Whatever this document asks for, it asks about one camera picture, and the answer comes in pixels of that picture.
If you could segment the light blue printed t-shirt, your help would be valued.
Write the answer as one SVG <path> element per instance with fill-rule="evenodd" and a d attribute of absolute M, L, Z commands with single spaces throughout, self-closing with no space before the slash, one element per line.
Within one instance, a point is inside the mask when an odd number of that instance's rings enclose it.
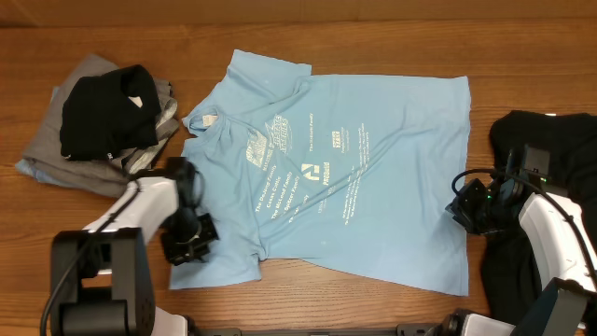
<path fill-rule="evenodd" d="M 466 77 L 320 75 L 235 50 L 184 119 L 200 208 L 218 233 L 174 289 L 260 278 L 266 259 L 456 296 L 469 289 L 465 231 L 446 212 L 465 169 Z"/>

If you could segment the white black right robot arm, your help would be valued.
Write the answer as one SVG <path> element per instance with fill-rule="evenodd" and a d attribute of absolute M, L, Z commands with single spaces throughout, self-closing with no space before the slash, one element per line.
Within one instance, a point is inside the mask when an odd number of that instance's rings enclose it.
<path fill-rule="evenodd" d="M 542 291 L 521 322 L 512 325 L 457 310 L 431 329 L 433 335 L 573 335 L 596 332 L 596 252 L 586 234 L 581 207 L 551 184 L 546 150 L 511 150 L 493 181 L 475 178 L 455 188 L 446 207 L 475 235 L 504 233 L 517 221 L 530 241 Z"/>

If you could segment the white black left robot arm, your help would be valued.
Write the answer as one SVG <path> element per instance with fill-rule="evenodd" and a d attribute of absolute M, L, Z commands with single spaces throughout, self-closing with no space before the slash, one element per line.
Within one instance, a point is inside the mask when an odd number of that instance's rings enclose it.
<path fill-rule="evenodd" d="M 155 303 L 146 246 L 158 235 L 173 266 L 202 261 L 218 234 L 198 215 L 195 166 L 171 157 L 134 175 L 125 193 L 80 231 L 61 231 L 50 251 L 50 295 L 42 335 L 197 335 L 185 315 Z"/>

